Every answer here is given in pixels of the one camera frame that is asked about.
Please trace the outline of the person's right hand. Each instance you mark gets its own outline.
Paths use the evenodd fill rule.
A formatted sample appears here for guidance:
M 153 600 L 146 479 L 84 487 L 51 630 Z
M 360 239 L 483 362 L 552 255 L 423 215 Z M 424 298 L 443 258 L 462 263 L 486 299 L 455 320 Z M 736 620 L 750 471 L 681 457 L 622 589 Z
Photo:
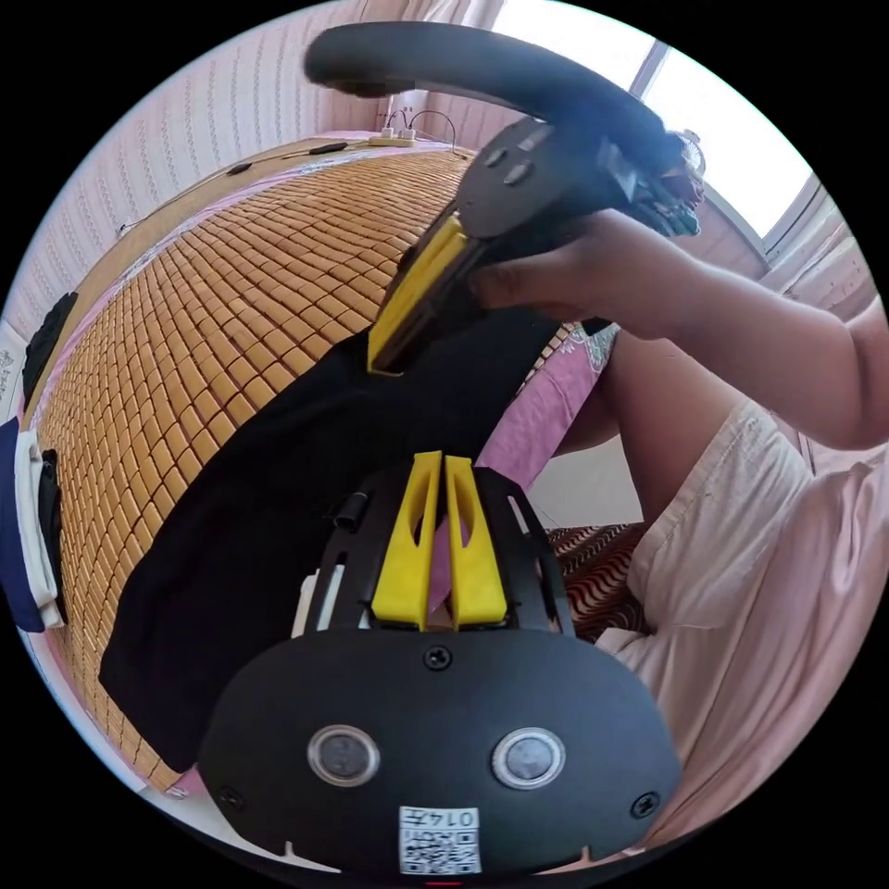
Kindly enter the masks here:
M 679 246 L 617 211 L 588 218 L 556 250 L 474 272 L 482 307 L 527 307 L 552 319 L 602 319 L 645 340 L 689 344 L 704 267 Z

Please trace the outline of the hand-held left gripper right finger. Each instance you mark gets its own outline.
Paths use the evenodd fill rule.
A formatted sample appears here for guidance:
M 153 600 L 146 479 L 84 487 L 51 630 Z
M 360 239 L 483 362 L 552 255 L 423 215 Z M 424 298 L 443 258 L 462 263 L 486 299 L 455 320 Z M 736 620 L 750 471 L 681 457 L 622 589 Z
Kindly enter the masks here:
M 507 599 L 471 461 L 444 458 L 451 607 L 456 625 L 500 625 Z

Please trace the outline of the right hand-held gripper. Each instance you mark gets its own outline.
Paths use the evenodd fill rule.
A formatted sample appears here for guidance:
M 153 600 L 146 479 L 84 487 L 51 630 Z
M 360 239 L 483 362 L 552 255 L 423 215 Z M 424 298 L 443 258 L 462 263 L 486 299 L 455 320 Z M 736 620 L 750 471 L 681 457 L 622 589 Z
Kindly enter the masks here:
M 620 146 L 614 126 L 526 117 L 472 160 L 455 197 L 402 255 L 368 337 L 367 371 L 397 376 L 482 315 L 475 270 L 547 253 L 614 209 L 668 237 L 696 235 L 700 148 L 661 125 Z

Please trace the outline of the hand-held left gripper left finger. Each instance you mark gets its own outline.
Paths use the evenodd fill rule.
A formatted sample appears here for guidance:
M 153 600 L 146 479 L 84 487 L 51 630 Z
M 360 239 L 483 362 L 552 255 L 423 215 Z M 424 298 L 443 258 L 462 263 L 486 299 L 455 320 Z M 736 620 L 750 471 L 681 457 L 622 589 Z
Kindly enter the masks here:
M 440 451 L 413 458 L 371 600 L 379 623 L 427 621 L 441 470 Z

